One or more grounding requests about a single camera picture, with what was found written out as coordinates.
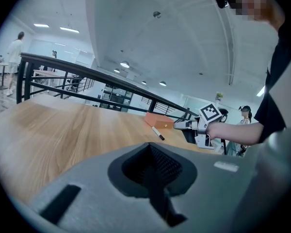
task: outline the person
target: person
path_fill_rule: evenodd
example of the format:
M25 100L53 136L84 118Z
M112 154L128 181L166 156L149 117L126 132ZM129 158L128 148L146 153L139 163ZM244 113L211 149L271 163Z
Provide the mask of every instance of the person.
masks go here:
M13 89L12 89L13 77L14 77L14 73L17 72L17 66L19 62L20 53L23 52L22 40L24 38L24 35L25 34L23 31L20 32L17 36L17 40L13 41L8 48L8 63L9 63L10 77L9 77L9 87L6 93L7 96L10 96L13 94Z
M267 69L264 98L254 117L258 122L248 125L214 122L207 128L211 139L221 138L251 146L286 127L269 91L291 61L291 0L229 0L229 5L237 15L268 22L278 32L279 38Z
M250 106L241 106L239 108L242 112L243 120L238 125L246 125L251 123L252 113ZM231 156L243 156L248 146L237 144L235 142L229 142L226 147L226 154Z

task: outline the white label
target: white label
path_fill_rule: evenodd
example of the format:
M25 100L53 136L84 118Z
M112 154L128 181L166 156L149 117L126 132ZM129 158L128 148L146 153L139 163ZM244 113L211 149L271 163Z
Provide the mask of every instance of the white label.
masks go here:
M239 166L237 166L235 164L222 162L222 161L217 161L214 164L214 166L217 167L217 168L220 168L220 169L224 169L224 170L227 170L227 171L230 171L230 172L234 172L234 173L236 173L238 168L239 168Z

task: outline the hand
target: hand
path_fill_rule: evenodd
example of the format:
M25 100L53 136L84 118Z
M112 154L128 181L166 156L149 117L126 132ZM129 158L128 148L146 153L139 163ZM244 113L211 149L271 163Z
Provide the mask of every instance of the hand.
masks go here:
M218 122L211 122L206 129L206 133L210 136L210 140L217 138L217 132Z

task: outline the black slot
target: black slot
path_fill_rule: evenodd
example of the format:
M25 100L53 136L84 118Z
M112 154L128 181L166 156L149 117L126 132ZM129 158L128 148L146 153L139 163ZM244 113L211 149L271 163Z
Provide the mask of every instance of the black slot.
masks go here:
M57 224L65 211L76 198L81 188L69 184L67 185L47 206L40 212L40 216L47 221Z
M197 177L188 159L155 143L145 143L113 160L108 168L111 183L125 196L149 198L145 172L153 167L170 196L186 193Z
M143 185L149 191L150 204L170 227L187 219L184 215L175 212L168 191L164 189L162 181L152 166L145 170Z

